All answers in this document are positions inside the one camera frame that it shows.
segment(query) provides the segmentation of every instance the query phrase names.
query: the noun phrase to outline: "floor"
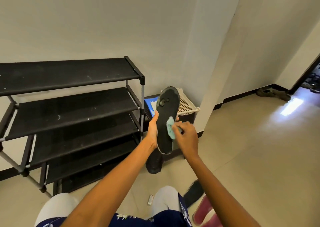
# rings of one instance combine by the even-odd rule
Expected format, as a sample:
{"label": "floor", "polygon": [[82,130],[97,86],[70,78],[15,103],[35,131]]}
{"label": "floor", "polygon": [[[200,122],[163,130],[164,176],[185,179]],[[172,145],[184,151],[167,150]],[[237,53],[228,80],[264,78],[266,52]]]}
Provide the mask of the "floor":
{"label": "floor", "polygon": [[[308,93],[300,88],[288,103],[256,95],[226,103],[199,139],[205,164],[262,226],[319,226],[320,107]],[[143,168],[118,212],[148,217],[150,194],[165,185],[183,194],[195,179],[182,157],[156,175]],[[81,199],[93,186],[72,195]],[[47,200],[21,176],[1,181],[3,226],[33,226]]]}

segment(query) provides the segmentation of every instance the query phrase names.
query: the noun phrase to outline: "black shoe rack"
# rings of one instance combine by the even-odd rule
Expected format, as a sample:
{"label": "black shoe rack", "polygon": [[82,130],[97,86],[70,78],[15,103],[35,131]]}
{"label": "black shoe rack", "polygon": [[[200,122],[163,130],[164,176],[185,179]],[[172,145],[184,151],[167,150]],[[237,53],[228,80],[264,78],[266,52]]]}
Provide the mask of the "black shoe rack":
{"label": "black shoe rack", "polygon": [[[128,85],[132,79],[140,80],[143,102],[145,77],[127,56],[0,64],[0,96],[10,99],[0,121],[0,156],[49,197],[46,184],[54,183],[55,195],[103,178],[142,140],[144,103]],[[20,104],[12,98],[116,81],[126,81],[126,86]],[[135,110],[140,110],[139,120]],[[18,164],[3,151],[2,142],[24,136],[27,143]],[[29,175],[29,168],[37,166],[41,166],[39,182]]]}

